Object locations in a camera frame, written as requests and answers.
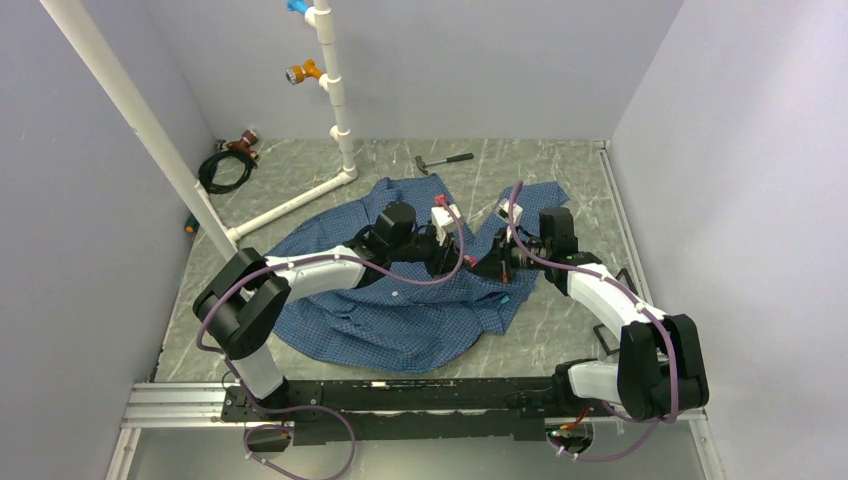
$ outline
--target lavender wall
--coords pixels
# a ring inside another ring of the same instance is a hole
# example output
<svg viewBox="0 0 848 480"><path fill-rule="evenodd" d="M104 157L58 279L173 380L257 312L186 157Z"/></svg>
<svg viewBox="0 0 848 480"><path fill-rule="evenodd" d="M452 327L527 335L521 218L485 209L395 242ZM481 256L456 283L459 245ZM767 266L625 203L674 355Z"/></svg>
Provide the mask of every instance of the lavender wall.
<svg viewBox="0 0 848 480"><path fill-rule="evenodd" d="M180 150L208 152L143 7L87 3ZM0 3L0 112L0 478L103 478L167 325L187 210L35 1Z"/></svg>
<svg viewBox="0 0 848 480"><path fill-rule="evenodd" d="M326 138L315 31L285 0L143 0L215 135ZM609 138L682 0L331 0L353 134Z"/></svg>
<svg viewBox="0 0 848 480"><path fill-rule="evenodd" d="M687 1L613 136L729 478L844 478L848 5Z"/></svg>

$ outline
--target black cable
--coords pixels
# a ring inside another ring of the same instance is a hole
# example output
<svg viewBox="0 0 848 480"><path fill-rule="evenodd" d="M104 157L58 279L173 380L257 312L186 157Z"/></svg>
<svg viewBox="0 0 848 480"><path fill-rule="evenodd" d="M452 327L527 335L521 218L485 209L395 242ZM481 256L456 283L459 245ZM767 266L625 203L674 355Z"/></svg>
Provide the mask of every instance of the black cable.
<svg viewBox="0 0 848 480"><path fill-rule="evenodd" d="M224 372L224 375L221 377L221 388L223 388L224 390L227 389L227 386L224 385L224 379L227 378L227 375L230 375L232 373L233 373L232 370L227 370L226 372Z"/></svg>
<svg viewBox="0 0 848 480"><path fill-rule="evenodd" d="M215 178L215 172L218 171L218 163L225 158L230 157L235 158L244 164L244 172L242 172L241 177L236 180L235 183L230 185L219 185L214 183L212 180ZM244 182L250 178L250 172L252 172L255 167L256 164L253 163L253 160L251 160L246 153L240 150L225 150L204 160L200 165L200 169L197 171L197 178L200 180L200 184L203 185L203 188L205 188L210 195L220 195L222 193L232 192L242 186Z"/></svg>

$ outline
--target marble floor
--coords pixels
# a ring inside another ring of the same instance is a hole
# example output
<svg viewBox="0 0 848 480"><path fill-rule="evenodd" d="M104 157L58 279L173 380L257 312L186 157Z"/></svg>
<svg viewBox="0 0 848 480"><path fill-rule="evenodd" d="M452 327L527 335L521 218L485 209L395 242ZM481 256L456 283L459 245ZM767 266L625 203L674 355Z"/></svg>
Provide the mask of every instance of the marble floor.
<svg viewBox="0 0 848 480"><path fill-rule="evenodd" d="M235 192L212 196L226 225L238 225L328 180L340 169L332 140L262 141L259 169ZM557 180L570 197L581 250L595 253L613 273L630 267L612 192L589 141L548 140L364 140L355 144L359 177L316 201L274 221L240 242L267 252L297 225L335 205L367 194L383 177L421 175L413 158L438 159L474 153L475 159L439 165L438 173L473 230L492 211L504 187L516 179L525 184ZM227 160L217 181L229 183L241 165ZM201 230L194 241L177 304L155 375L157 382L219 380L226 367L215 354L194 346L199 321L191 304L223 266L223 258ZM468 351L447 365L416 377L547 376L564 361L603 356L592 332L599 321L582 305L562 296L539 276L536 290L521 306L505 335L483 334ZM290 379L378 379L407 375L313 360L272 335L277 365Z"/></svg>

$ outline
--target hammer handle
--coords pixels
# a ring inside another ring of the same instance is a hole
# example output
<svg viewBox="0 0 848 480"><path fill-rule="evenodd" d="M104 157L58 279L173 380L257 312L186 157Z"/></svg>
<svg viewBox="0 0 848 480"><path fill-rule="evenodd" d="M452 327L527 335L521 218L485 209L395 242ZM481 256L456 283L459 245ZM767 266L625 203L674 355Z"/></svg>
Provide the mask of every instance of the hammer handle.
<svg viewBox="0 0 848 480"><path fill-rule="evenodd" d="M463 160L471 160L472 158L474 158L473 153L462 153L462 154L459 154L459 155L454 155L453 157L448 157L445 160L447 160L447 163L453 163L453 162L461 162Z"/></svg>

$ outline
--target black joint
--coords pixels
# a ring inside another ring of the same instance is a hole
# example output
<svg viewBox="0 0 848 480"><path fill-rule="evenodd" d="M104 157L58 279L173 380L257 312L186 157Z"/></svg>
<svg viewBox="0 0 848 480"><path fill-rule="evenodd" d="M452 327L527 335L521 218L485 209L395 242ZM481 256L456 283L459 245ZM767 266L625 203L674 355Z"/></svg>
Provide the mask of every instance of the black joint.
<svg viewBox="0 0 848 480"><path fill-rule="evenodd" d="M565 207L544 208L539 212L539 237L550 246L553 257L565 257L578 252L574 217Z"/></svg>
<svg viewBox="0 0 848 480"><path fill-rule="evenodd" d="M415 209L403 202L392 202L377 217L371 235L386 246L402 245L410 240L415 225Z"/></svg>
<svg viewBox="0 0 848 480"><path fill-rule="evenodd" d="M264 267L265 259L256 250L238 251L195 300L195 316L203 321L233 285ZM231 360L247 357L265 343L291 292L285 278L270 272L251 280L248 287L254 290L250 300L236 292L209 324L209 334Z"/></svg>
<svg viewBox="0 0 848 480"><path fill-rule="evenodd" d="M571 388L571 381L568 379L568 370L574 365L594 362L596 360L596 358L584 358L561 363L556 366L551 381L553 382L554 403L561 411L580 411L589 405L589 399L580 398L574 393L574 390Z"/></svg>
<svg viewBox="0 0 848 480"><path fill-rule="evenodd" d="M292 406L291 399L289 398L289 379L283 377L283 383L257 403L261 407L274 410Z"/></svg>
<svg viewBox="0 0 848 480"><path fill-rule="evenodd" d="M686 315L662 320L669 332L677 365L679 410L700 408L709 400L709 386L695 322ZM660 364L657 348L668 354L656 326L635 322L621 329L618 392L627 413L647 420L671 412L671 373Z"/></svg>

